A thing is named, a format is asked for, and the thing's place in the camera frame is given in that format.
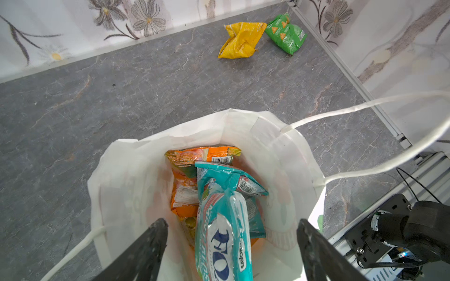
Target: bag handle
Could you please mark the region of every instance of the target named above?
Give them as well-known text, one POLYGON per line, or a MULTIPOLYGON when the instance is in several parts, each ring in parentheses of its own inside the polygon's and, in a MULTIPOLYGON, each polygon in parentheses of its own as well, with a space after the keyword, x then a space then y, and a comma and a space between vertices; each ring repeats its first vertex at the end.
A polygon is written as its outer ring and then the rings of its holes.
MULTIPOLYGON (((442 96, 445 98, 450 98, 450 92, 446 91, 431 91, 431 92, 420 92, 415 94, 405 94, 405 95, 397 95, 393 97, 387 97, 387 98, 378 98, 374 99, 372 101, 358 104, 352 107, 335 110, 331 112, 325 112, 321 114, 317 114, 311 117, 307 117, 305 119, 302 119, 300 121, 294 122, 284 128, 281 129, 281 133, 286 133, 298 126, 304 125, 306 123, 319 120, 325 117, 330 116, 336 116, 341 114, 347 114, 351 112, 356 112, 362 109, 366 109, 369 107, 373 107, 379 104, 383 103, 391 103, 401 100, 408 100, 413 98, 429 98, 429 97, 435 97, 435 96, 442 96)), ((397 166, 400 166, 401 164, 405 163, 409 159, 413 158, 417 154, 419 154, 422 150, 430 146, 433 142, 435 142, 438 138, 440 138, 450 127, 450 115, 444 119, 442 123, 440 123, 435 129, 433 129, 428 136, 421 139, 419 142, 417 142, 415 145, 407 149, 406 151, 402 152, 401 154, 397 155, 396 157, 378 165, 370 169, 364 169, 359 171, 353 171, 353 172, 343 172, 343 173, 337 173, 334 175, 331 175, 329 177, 326 177, 324 179, 325 184, 336 180, 340 178, 354 178, 354 177, 361 177, 361 176, 368 176, 372 174, 379 174, 383 172, 387 172, 397 166)))
POLYGON ((70 252, 67 255, 65 255, 62 260, 59 261, 59 263, 57 263, 52 269, 50 269, 50 271, 47 272, 47 274, 45 274, 45 276, 42 277, 40 281, 50 280, 50 278, 53 277, 53 275, 55 275, 55 273, 59 269, 61 269, 66 263, 68 263, 71 259, 73 259, 79 252, 81 252, 81 250, 86 248, 94 240, 94 238, 105 232, 106 232, 105 227, 100 227, 96 230, 91 230, 86 235, 86 237, 83 240, 81 240, 81 242, 78 243, 72 250, 70 250, 70 252))

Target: black wire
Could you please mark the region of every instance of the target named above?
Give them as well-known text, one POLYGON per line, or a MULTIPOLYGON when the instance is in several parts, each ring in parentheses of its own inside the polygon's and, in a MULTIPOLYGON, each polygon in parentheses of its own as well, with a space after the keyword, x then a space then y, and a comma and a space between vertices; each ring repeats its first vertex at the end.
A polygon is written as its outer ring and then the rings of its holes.
POLYGON ((360 264, 360 260, 356 260, 361 268, 416 268, 426 264, 428 261, 411 262, 411 263, 369 263, 365 267, 360 264))
POLYGON ((419 201, 419 198, 417 197, 417 195, 414 193, 413 189, 411 188, 410 184, 406 181, 406 179, 403 177, 403 175, 400 173, 400 168, 397 168, 397 173, 401 176, 401 178, 403 179, 403 181, 406 183, 406 185, 409 187, 409 189, 411 190, 411 192, 414 194, 414 197, 416 197, 416 200, 419 201))
MULTIPOLYGON (((434 194, 431 193, 431 191, 429 191, 428 188, 426 188, 423 184, 421 184, 418 180, 416 180, 412 175, 410 175, 409 173, 405 172, 405 170, 403 170, 403 169, 401 169, 401 168, 397 168, 397 172, 398 172, 399 174, 400 174, 400 172, 399 172, 398 170, 402 171, 402 172, 405 173, 408 177, 412 178, 415 182, 417 182, 418 184, 420 184, 420 186, 423 187, 426 191, 428 191, 428 193, 430 193, 431 196, 433 196, 434 199, 436 199, 437 202, 439 202, 439 203, 442 204, 442 202, 441 202, 436 196, 434 196, 434 194)), ((411 191, 413 191, 413 189, 412 189, 411 186, 408 184, 408 182, 405 180, 405 178, 402 177, 402 179, 405 181, 405 183, 408 185, 408 187, 411 189, 411 191)))

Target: black mounting plate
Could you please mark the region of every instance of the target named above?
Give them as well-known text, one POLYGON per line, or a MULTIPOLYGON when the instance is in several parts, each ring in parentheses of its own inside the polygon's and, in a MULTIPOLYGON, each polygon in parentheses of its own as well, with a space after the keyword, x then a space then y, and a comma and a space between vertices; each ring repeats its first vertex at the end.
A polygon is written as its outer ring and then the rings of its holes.
POLYGON ((408 205, 411 204, 403 194, 395 194, 344 235, 362 266, 377 262, 390 249, 381 242, 380 236, 370 227, 373 215, 379 210, 392 214, 409 214, 408 205), (358 248, 363 249, 364 253, 359 254, 358 248))

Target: gray table surface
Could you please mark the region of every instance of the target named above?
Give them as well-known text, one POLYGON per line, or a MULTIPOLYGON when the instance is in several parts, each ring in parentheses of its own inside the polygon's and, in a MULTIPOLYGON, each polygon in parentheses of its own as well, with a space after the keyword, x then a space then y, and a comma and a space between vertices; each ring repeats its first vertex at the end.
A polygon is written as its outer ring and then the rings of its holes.
MULTIPOLYGON (((276 4, 1 84, 2 279, 39 280, 90 231, 86 181, 118 138, 141 139, 230 107, 289 123, 364 102, 311 35, 293 56, 264 34, 252 57, 217 59, 224 24, 269 22, 286 11, 276 4)), ((304 28, 295 15, 291 23, 304 28)), ((402 151, 371 109, 299 131, 325 176, 402 151)), ((325 236, 399 182, 391 171, 328 184, 325 236)), ((90 245, 54 280, 89 280, 100 270, 90 245)))

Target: gray flower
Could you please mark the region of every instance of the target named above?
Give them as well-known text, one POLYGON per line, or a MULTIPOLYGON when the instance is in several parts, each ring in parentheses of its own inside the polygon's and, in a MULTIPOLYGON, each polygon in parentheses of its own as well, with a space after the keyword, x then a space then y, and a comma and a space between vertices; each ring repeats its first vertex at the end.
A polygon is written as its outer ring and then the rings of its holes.
POLYGON ((144 36, 150 36, 166 29, 166 20, 156 18, 159 14, 159 6, 155 0, 136 0, 131 12, 137 21, 133 24, 134 30, 144 30, 144 36))
POLYGON ((94 19, 96 25, 103 25, 108 30, 114 30, 113 19, 126 20, 126 15, 117 8, 122 0, 88 0, 89 8, 98 10, 100 15, 94 19))
POLYGON ((347 9, 347 1, 335 1, 332 3, 331 12, 325 13, 327 22, 324 24, 324 30, 329 31, 334 38, 342 34, 341 24, 350 21, 350 15, 353 14, 352 9, 347 9))

